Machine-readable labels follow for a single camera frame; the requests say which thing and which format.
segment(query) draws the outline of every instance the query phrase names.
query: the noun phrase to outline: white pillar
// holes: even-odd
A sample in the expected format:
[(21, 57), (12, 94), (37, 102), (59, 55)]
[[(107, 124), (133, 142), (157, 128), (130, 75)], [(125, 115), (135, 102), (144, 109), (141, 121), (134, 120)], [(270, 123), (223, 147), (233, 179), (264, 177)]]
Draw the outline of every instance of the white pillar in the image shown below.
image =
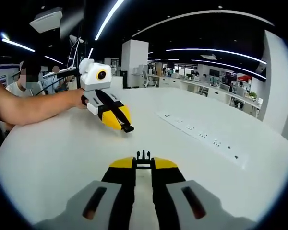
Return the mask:
[(139, 76), (132, 75), (133, 68), (147, 65), (148, 42), (129, 40), (122, 45), (121, 70), (128, 71), (128, 87), (140, 86)]
[(288, 49), (269, 31), (265, 31), (264, 45), (269, 55), (259, 119), (281, 134), (288, 115)]
[(105, 57), (104, 64), (111, 66), (111, 58)]

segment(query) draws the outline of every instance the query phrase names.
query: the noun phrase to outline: black ceiling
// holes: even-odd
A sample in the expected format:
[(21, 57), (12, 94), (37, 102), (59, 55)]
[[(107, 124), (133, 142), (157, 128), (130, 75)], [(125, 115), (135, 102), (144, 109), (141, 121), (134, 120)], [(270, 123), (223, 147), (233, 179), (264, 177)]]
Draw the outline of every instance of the black ceiling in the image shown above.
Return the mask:
[[(125, 0), (106, 25), (98, 41), (95, 36), (117, 0), (86, 0), (85, 19), (81, 36), (87, 42), (84, 52), (93, 47), (92, 57), (102, 60), (104, 57), (120, 58), (121, 45), (132, 39), (149, 42), (149, 55), (152, 59), (179, 58), (182, 63), (191, 59), (203, 59), (201, 54), (210, 52), (173, 51), (175, 48), (209, 48), (228, 50), (261, 59), (264, 46), (264, 29), (272, 30), (288, 40), (288, 2), (273, 3), (269, 0)], [(69, 54), (68, 41), (60, 40), (59, 30), (39, 34), (29, 22), (45, 10), (60, 6), (63, 15), (84, 5), (84, 0), (21, 0), (0, 2), (0, 32), (4, 31), (11, 40), (30, 48), (40, 50), (44, 55), (64, 63)], [(275, 28), (259, 20), (227, 13), (209, 13), (193, 15), (172, 20), (155, 26), (132, 37), (154, 23), (177, 15), (203, 10), (234, 10), (251, 13), (274, 23)], [(80, 25), (72, 34), (79, 34)], [(217, 61), (255, 71), (258, 62), (236, 55), (216, 53)], [(0, 41), (0, 56), (22, 60), (28, 51), (13, 47)], [(46, 65), (55, 63), (45, 60)]]

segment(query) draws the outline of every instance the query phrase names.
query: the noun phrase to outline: white shirt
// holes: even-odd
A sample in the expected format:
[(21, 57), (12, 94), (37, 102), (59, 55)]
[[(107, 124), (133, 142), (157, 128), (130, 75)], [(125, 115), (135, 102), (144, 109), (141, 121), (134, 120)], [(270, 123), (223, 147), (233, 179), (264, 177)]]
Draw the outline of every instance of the white shirt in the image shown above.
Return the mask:
[(19, 97), (29, 97), (32, 96), (32, 92), (29, 89), (26, 89), (25, 91), (22, 91), (19, 89), (17, 82), (13, 82), (12, 84), (8, 85), (6, 87), (6, 90), (11, 92), (12, 94), (19, 96)]

